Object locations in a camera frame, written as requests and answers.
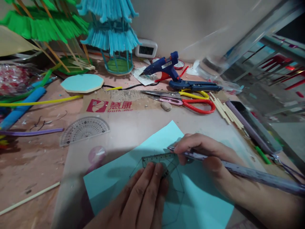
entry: green pencil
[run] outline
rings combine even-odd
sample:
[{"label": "green pencil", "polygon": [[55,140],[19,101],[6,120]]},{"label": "green pencil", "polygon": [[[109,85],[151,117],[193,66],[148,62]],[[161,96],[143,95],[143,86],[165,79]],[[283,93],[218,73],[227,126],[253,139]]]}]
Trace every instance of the green pencil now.
[{"label": "green pencil", "polygon": [[258,154],[263,158],[263,160],[266,164],[271,164],[268,157],[263,153],[263,151],[258,146],[255,146],[255,149],[258,152]]}]

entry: black cable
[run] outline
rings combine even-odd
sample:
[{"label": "black cable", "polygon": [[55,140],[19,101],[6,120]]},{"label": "black cable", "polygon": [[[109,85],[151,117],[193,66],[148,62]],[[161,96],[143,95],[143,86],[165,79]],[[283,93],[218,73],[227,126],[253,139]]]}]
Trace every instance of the black cable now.
[{"label": "black cable", "polygon": [[[147,86],[157,86],[160,82],[157,82],[157,83],[152,83],[152,84],[149,84]],[[138,86],[145,86],[144,84],[136,84],[136,85],[133,85],[131,87],[127,87],[127,88],[123,88],[123,89],[118,89],[118,90],[129,90],[129,89],[132,89],[132,88],[135,88],[135,87],[138,87]],[[104,84],[102,87],[110,87],[110,88],[115,88],[114,86],[110,86],[110,85],[106,85]]]}]

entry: protractor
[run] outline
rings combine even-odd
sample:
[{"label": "protractor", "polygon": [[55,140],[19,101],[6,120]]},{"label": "protractor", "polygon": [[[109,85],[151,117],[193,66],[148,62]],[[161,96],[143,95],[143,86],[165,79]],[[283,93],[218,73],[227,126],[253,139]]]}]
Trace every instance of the protractor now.
[{"label": "protractor", "polygon": [[103,119],[90,116],[76,120],[63,133],[59,145],[66,146],[97,135],[105,134],[110,128]]}]

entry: red logo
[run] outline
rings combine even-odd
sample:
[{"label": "red logo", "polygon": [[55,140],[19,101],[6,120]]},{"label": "red logo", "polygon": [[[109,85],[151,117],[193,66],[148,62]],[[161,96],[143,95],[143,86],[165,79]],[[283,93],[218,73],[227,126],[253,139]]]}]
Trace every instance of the red logo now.
[{"label": "red logo", "polygon": [[108,101],[91,99],[87,112],[104,113],[107,109]]}]

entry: white paper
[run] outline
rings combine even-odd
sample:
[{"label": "white paper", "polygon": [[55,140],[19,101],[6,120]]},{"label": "white paper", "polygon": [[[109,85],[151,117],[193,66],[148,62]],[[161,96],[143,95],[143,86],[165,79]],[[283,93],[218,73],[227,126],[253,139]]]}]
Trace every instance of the white paper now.
[{"label": "white paper", "polygon": [[141,73],[143,73],[143,71],[145,70],[146,67],[141,67],[141,68],[137,68],[131,71],[131,74],[143,85],[147,86],[149,84],[155,83],[155,80],[157,80],[158,78],[154,75],[142,75],[140,76]]}]

